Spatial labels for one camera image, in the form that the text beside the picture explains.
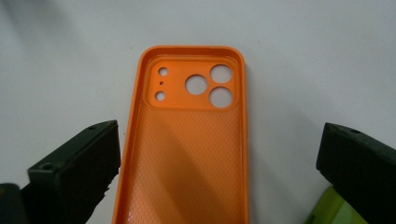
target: orange phone case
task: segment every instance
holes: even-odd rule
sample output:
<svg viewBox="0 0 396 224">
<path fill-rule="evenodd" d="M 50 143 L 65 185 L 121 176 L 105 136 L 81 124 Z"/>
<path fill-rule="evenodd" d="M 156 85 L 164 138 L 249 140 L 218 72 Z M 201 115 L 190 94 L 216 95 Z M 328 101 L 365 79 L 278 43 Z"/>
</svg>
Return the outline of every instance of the orange phone case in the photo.
<svg viewBox="0 0 396 224">
<path fill-rule="evenodd" d="M 210 75 L 219 64 L 232 71 L 225 83 Z M 201 94 L 186 90 L 194 75 L 206 80 Z M 212 105 L 217 88 L 232 94 L 228 106 Z M 146 50 L 134 84 L 113 223 L 249 223 L 247 126 L 245 62 L 237 50 Z"/>
</svg>

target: circular hole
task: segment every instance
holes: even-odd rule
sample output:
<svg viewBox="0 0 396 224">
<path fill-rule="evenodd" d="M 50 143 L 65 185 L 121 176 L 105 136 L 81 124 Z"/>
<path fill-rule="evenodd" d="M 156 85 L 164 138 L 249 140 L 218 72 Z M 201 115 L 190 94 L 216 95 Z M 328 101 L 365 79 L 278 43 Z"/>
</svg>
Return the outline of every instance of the circular hole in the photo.
<svg viewBox="0 0 396 224">
<path fill-rule="evenodd" d="M 158 74 L 160 74 L 160 76 L 166 76 L 166 75 L 168 75 L 168 69 L 167 68 L 165 68 L 165 67 L 162 67 L 162 68 L 160 68 L 159 70 L 158 70 Z"/>
<path fill-rule="evenodd" d="M 158 101 L 162 101 L 165 99 L 165 92 L 163 91 L 157 91 L 157 93 L 155 93 L 155 99 Z"/>
<path fill-rule="evenodd" d="M 210 70 L 210 76 L 215 82 L 226 83 L 233 77 L 233 71 L 228 66 L 219 64 Z"/>
<path fill-rule="evenodd" d="M 206 78 L 200 75 L 193 75 L 186 80 L 186 89 L 192 95 L 199 95 L 206 91 Z"/>
<path fill-rule="evenodd" d="M 217 87 L 209 95 L 210 103 L 217 108 L 224 108 L 233 102 L 233 94 L 224 87 Z"/>
<path fill-rule="evenodd" d="M 43 170 L 53 170 L 54 168 L 55 166 L 50 162 L 41 165 L 41 169 Z"/>
<path fill-rule="evenodd" d="M 360 133 L 358 130 L 355 130 L 355 129 L 351 129 L 350 130 L 352 133 Z"/>
</svg>

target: green object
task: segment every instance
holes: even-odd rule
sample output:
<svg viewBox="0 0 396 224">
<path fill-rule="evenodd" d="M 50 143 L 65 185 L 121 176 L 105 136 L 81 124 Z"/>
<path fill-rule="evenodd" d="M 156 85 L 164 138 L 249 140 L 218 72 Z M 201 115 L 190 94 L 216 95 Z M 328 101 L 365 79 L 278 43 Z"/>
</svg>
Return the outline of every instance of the green object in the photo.
<svg viewBox="0 0 396 224">
<path fill-rule="evenodd" d="M 333 187 L 328 187 L 304 224 L 367 224 L 367 222 Z"/>
</svg>

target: white backdrop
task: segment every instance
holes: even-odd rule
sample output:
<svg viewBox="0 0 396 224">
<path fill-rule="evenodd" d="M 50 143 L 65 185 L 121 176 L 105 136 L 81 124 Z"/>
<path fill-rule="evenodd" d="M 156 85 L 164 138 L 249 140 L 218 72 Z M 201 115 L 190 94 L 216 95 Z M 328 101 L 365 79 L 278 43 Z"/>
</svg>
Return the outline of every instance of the white backdrop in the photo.
<svg viewBox="0 0 396 224">
<path fill-rule="evenodd" d="M 396 147 L 396 2 L 0 0 L 0 183 L 109 119 L 123 148 L 154 45 L 228 45 L 247 64 L 251 223 L 302 223 L 330 184 L 323 125 Z M 89 223 L 110 223 L 118 178 Z"/>
</svg>

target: black plastic part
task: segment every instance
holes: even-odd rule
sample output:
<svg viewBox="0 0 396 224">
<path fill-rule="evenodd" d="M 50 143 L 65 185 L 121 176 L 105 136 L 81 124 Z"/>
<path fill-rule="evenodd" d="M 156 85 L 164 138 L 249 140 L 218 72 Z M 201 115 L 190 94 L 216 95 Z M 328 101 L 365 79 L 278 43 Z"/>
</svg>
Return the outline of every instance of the black plastic part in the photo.
<svg viewBox="0 0 396 224">
<path fill-rule="evenodd" d="M 0 184 L 0 223 L 28 224 L 20 188 L 14 184 Z"/>
<path fill-rule="evenodd" d="M 326 123 L 317 169 L 369 223 L 396 223 L 396 150 Z"/>
<path fill-rule="evenodd" d="M 85 129 L 28 170 L 30 222 L 85 223 L 120 168 L 116 120 Z"/>
</svg>

